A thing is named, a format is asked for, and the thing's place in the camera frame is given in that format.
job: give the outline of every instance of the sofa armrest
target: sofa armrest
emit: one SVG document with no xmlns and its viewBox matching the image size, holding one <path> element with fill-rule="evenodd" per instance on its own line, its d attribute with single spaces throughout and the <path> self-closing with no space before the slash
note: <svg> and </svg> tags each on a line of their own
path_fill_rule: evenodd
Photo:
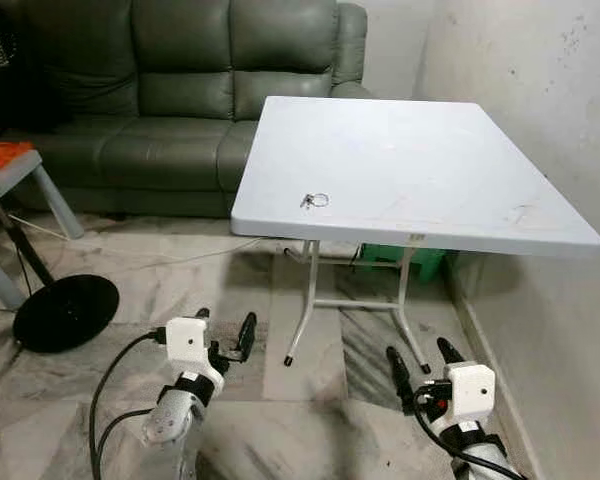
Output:
<svg viewBox="0 0 600 480">
<path fill-rule="evenodd" d="M 331 89 L 334 98 L 375 98 L 374 95 L 358 82 L 344 82 Z"/>
</svg>

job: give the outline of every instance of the black round base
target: black round base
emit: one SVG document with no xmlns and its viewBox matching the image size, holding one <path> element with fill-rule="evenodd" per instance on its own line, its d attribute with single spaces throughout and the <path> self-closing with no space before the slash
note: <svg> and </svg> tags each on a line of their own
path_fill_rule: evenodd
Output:
<svg viewBox="0 0 600 480">
<path fill-rule="evenodd" d="M 98 335 L 115 315 L 119 300 L 118 289 L 106 278 L 62 278 L 22 304 L 13 335 L 28 350 L 62 352 Z"/>
</svg>

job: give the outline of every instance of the sofa backrest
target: sofa backrest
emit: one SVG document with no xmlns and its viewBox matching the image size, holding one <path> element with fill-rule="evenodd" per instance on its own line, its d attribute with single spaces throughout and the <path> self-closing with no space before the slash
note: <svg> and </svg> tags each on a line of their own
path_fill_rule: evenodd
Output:
<svg viewBox="0 0 600 480">
<path fill-rule="evenodd" d="M 75 113 L 254 120 L 360 81 L 366 14 L 335 0 L 17 0 Z"/>
</svg>

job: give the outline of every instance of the orange cloth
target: orange cloth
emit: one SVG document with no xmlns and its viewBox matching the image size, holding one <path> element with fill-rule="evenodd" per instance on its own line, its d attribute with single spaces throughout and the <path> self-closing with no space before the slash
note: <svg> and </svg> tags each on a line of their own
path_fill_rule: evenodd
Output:
<svg viewBox="0 0 600 480">
<path fill-rule="evenodd" d="M 0 142 L 0 169 L 29 150 L 33 150 L 31 142 Z"/>
</svg>

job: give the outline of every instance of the black pole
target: black pole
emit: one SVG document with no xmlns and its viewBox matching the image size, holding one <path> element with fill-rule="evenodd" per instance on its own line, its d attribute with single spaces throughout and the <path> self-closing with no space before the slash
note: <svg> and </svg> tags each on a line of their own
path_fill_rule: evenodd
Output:
<svg viewBox="0 0 600 480">
<path fill-rule="evenodd" d="M 16 248 L 22 252 L 22 255 L 24 255 L 24 258 L 27 259 L 27 262 L 29 265 L 31 265 L 33 271 L 36 272 L 36 275 L 38 275 L 40 281 L 42 281 L 45 286 L 51 285 L 54 280 L 49 273 L 49 270 L 47 270 L 47 267 L 44 266 L 44 263 L 42 263 L 42 260 L 31 246 L 31 243 L 29 243 L 27 236 L 20 229 L 20 227 L 14 223 L 11 218 L 9 218 L 9 215 L 4 211 L 1 204 L 0 222 L 7 231 L 7 235 L 9 235 L 11 241 L 15 244 Z"/>
</svg>

